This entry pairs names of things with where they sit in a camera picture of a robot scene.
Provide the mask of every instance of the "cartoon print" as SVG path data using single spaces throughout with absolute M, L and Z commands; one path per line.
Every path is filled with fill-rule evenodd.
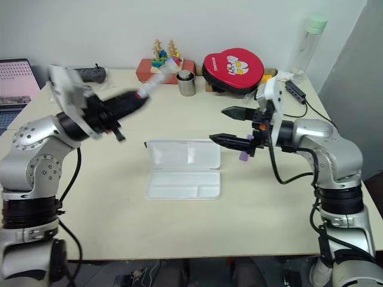
M 247 63 L 239 61 L 237 57 L 227 56 L 226 59 L 229 62 L 226 69 L 230 75 L 243 75 L 249 71 Z

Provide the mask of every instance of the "white tray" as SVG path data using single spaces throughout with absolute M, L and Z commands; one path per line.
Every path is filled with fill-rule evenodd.
M 147 142 L 152 171 L 150 200 L 213 200 L 221 193 L 220 146 L 207 139 Z

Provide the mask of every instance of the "laptop screen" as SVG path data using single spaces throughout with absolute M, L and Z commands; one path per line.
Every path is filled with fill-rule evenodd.
M 0 97 L 28 97 L 40 91 L 27 59 L 0 60 Z

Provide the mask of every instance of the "clear plastic bottle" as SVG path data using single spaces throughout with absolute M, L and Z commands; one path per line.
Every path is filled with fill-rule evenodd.
M 308 19 L 305 33 L 300 41 L 290 69 L 290 72 L 294 74 L 293 82 L 299 83 L 303 80 L 303 76 L 314 55 L 315 48 L 326 24 L 327 19 L 322 16 L 312 15 Z

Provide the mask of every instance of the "green bottle cap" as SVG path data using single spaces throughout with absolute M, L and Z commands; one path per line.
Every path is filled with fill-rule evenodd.
M 327 24 L 327 19 L 319 15 L 311 15 L 307 21 L 306 31 L 311 34 L 322 34 Z

